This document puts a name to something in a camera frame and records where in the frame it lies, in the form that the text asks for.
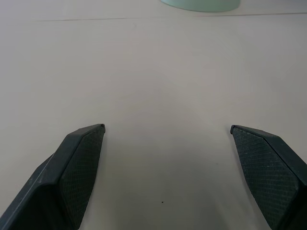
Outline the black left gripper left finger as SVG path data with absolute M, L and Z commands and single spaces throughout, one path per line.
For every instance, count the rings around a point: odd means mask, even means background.
M 0 230 L 79 230 L 97 175 L 106 128 L 69 133 L 0 217 Z

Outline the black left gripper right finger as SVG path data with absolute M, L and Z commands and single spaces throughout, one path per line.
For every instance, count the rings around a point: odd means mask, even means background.
M 307 164 L 277 135 L 239 125 L 230 133 L 271 230 L 307 230 Z

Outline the pale green round object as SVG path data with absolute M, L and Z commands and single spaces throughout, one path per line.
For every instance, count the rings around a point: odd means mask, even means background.
M 161 0 L 161 2 L 194 12 L 227 12 L 237 9 L 241 0 Z

